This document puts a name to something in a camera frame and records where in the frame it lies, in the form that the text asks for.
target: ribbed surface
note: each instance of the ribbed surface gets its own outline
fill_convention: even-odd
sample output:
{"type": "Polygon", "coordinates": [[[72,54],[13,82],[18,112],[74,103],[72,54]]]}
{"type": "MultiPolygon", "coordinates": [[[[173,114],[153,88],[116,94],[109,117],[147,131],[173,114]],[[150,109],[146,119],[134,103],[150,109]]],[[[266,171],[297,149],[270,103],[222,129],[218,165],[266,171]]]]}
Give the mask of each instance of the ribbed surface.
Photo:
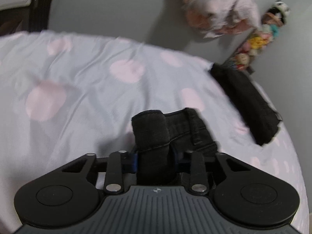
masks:
{"type": "Polygon", "coordinates": [[[123,195],[109,196],[84,222],[57,230],[24,226],[16,234],[297,234],[291,226],[249,230],[222,218],[205,197],[184,187],[132,186],[123,195]]]}

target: bed sheet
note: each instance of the bed sheet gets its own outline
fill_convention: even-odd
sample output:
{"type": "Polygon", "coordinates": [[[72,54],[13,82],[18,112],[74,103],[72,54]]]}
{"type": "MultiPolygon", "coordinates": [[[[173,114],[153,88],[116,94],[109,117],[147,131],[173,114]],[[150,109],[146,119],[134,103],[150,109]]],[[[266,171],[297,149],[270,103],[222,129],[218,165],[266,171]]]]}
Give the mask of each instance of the bed sheet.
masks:
{"type": "MultiPolygon", "coordinates": [[[[197,108],[219,151],[290,183],[300,195],[292,225],[308,234],[297,154],[282,123],[256,145],[199,57],[123,38],[16,33],[0,38],[0,233],[21,224],[13,198],[25,183],[87,153],[134,145],[131,117],[197,108]]],[[[97,186],[101,187],[103,178],[97,186]]]]}

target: rolled black clothing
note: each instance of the rolled black clothing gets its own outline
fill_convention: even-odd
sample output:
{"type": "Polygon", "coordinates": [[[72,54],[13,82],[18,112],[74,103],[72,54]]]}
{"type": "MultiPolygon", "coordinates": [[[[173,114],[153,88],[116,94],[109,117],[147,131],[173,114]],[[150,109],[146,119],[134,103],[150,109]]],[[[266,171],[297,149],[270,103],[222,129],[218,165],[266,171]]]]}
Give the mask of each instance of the rolled black clothing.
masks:
{"type": "Polygon", "coordinates": [[[214,156],[217,144],[204,122],[191,108],[163,114],[159,110],[141,112],[132,118],[138,151],[138,183],[166,184],[176,176],[174,153],[186,150],[214,156]]]}
{"type": "Polygon", "coordinates": [[[269,143],[281,119],[242,71],[214,64],[210,74],[235,105],[258,145],[269,143]]]}

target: black pants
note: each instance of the black pants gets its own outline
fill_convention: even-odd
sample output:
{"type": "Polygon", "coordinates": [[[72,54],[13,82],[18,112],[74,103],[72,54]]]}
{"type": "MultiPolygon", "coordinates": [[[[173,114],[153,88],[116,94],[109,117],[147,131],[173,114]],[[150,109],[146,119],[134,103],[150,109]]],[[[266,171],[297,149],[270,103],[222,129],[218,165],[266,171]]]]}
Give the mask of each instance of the black pants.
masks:
{"type": "Polygon", "coordinates": [[[138,183],[167,184],[174,180],[174,154],[186,150],[214,156],[217,144],[194,109],[163,114],[141,112],[132,118],[138,151],[138,183]]]}

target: mattress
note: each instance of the mattress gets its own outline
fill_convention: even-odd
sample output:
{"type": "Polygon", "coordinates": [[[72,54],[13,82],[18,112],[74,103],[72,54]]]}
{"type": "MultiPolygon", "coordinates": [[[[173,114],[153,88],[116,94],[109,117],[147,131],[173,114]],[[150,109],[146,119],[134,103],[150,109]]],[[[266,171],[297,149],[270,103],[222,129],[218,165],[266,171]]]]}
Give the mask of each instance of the mattress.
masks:
{"type": "MultiPolygon", "coordinates": [[[[94,152],[134,145],[131,117],[196,108],[230,154],[288,183],[300,195],[292,225],[308,234],[305,184],[282,123],[271,143],[254,143],[238,111],[200,57],[124,38],[16,33],[0,38],[0,233],[20,225],[13,199],[27,182],[94,152]]],[[[267,101],[272,104],[261,87],[267,101]]],[[[97,187],[103,185],[103,177],[97,187]]]]}

